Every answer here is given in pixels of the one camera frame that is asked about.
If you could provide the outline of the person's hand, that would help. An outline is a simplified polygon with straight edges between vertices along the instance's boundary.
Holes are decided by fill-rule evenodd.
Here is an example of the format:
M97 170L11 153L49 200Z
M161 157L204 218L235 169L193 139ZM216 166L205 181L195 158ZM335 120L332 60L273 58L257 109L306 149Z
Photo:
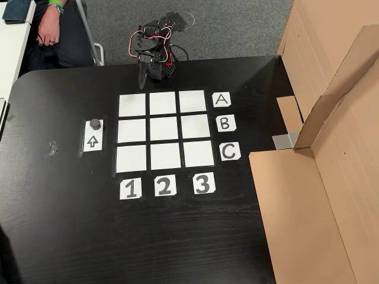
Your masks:
M38 45L52 46L59 42L60 27L57 19L42 19L38 27Z

